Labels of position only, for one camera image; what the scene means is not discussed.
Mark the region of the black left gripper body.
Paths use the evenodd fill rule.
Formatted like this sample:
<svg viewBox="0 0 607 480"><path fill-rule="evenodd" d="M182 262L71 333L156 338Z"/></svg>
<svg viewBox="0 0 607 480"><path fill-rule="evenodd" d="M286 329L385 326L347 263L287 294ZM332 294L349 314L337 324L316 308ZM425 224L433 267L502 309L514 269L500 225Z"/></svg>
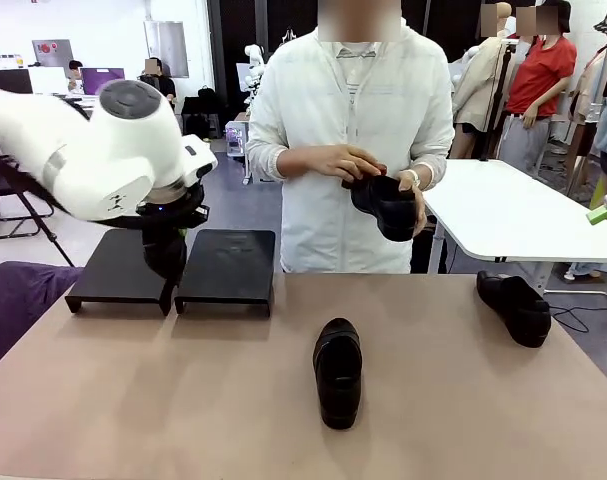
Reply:
<svg viewBox="0 0 607 480"><path fill-rule="evenodd" d="M167 204L146 203L137 208L137 228L195 228L209 217L209 207L203 204L204 187L193 185L179 199Z"/></svg>

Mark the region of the person right hand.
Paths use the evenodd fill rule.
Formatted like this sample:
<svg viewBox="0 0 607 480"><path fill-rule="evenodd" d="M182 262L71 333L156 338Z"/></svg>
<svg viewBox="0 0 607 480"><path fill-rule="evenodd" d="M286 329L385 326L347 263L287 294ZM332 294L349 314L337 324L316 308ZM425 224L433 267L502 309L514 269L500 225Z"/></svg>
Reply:
<svg viewBox="0 0 607 480"><path fill-rule="evenodd" d="M386 175L387 167L361 148L337 145L328 148L319 172L351 186L369 177Z"/></svg>

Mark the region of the person left hand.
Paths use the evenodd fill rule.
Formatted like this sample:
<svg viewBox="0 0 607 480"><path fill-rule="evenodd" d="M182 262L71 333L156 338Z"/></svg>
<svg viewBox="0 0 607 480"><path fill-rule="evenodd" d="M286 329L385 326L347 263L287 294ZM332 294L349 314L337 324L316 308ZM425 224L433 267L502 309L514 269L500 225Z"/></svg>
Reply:
<svg viewBox="0 0 607 480"><path fill-rule="evenodd" d="M413 236L416 237L427 224L426 205L423 191L429 186L432 175L425 166L417 166L398 173L399 191L411 191L415 199L416 221Z"/></svg>

